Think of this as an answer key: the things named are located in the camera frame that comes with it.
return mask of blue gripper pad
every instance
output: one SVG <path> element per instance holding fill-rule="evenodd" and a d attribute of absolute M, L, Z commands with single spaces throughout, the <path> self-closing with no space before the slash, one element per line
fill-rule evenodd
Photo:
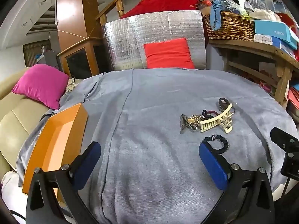
<path fill-rule="evenodd" d="M 73 161 L 71 166 L 75 168 L 75 171 L 72 173 L 71 183 L 75 191 L 83 189 L 100 156 L 101 145 L 93 141 L 84 153 Z"/>
<path fill-rule="evenodd" d="M 213 179 L 216 187 L 225 191 L 231 177 L 229 163 L 221 155 L 213 154 L 212 147 L 208 143 L 199 145 L 199 156 Z"/>

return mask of gray blanket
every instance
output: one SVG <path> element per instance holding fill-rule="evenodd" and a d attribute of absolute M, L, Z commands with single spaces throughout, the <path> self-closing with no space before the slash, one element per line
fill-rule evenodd
<path fill-rule="evenodd" d="M 233 130 L 186 129 L 180 115 L 218 111 L 220 97 L 234 104 Z M 92 140 L 102 155 L 81 198 L 100 223 L 201 223 L 221 195 L 198 155 L 202 139 L 222 135 L 229 163 L 264 167 L 272 190 L 285 182 L 284 152 L 270 140 L 278 127 L 298 137 L 285 110 L 258 85 L 223 71 L 178 68 L 131 69 L 83 80 L 60 100 L 60 112 L 82 102 L 88 112 L 82 151 Z M 22 183 L 45 116 L 20 150 Z M 213 142 L 220 148 L 218 141 Z"/>

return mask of red fabric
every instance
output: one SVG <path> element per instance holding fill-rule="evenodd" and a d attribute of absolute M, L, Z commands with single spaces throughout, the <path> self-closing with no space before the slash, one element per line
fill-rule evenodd
<path fill-rule="evenodd" d="M 295 88 L 291 87 L 288 92 L 288 99 L 299 110 L 298 92 Z"/>
<path fill-rule="evenodd" d="M 186 38 L 144 44 L 147 68 L 195 69 Z"/>
<path fill-rule="evenodd" d="M 144 13 L 195 10 L 195 7 L 190 7 L 190 5 L 195 4 L 197 4 L 197 0 L 142 0 L 121 18 Z"/>

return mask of metal screw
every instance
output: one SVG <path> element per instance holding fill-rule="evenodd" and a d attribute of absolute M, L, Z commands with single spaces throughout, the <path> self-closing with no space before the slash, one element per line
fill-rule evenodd
<path fill-rule="evenodd" d="M 38 173 L 40 171 L 40 167 L 36 167 L 35 169 L 34 169 L 34 172 L 35 173 Z"/>
<path fill-rule="evenodd" d="M 239 165 L 233 163 L 233 164 L 231 165 L 231 168 L 234 169 L 234 170 L 238 170 L 238 169 L 239 169 Z"/>
<path fill-rule="evenodd" d="M 61 170 L 67 170 L 68 167 L 69 167 L 68 164 L 63 164 L 63 165 L 61 166 Z"/>
<path fill-rule="evenodd" d="M 266 172 L 266 170 L 265 170 L 263 167 L 260 167 L 260 168 L 259 168 L 259 171 L 260 171 L 261 173 L 265 173 L 265 172 Z"/>

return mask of wooden shelf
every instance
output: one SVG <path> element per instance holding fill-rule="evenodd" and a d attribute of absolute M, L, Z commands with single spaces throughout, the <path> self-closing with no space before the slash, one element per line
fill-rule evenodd
<path fill-rule="evenodd" d="M 284 96 L 288 86 L 288 82 L 292 77 L 293 70 L 299 71 L 299 62 L 292 58 L 289 54 L 283 52 L 273 45 L 243 41 L 243 40 L 209 40 L 209 43 L 214 47 L 229 49 L 227 53 L 231 53 L 233 50 L 249 52 L 252 54 L 260 55 L 266 58 L 273 59 L 276 66 L 277 76 L 280 78 L 278 82 L 274 79 L 253 70 L 247 66 L 240 65 L 234 62 L 228 61 L 229 66 L 238 68 L 245 71 L 267 83 L 276 87 L 275 100 L 283 105 Z"/>

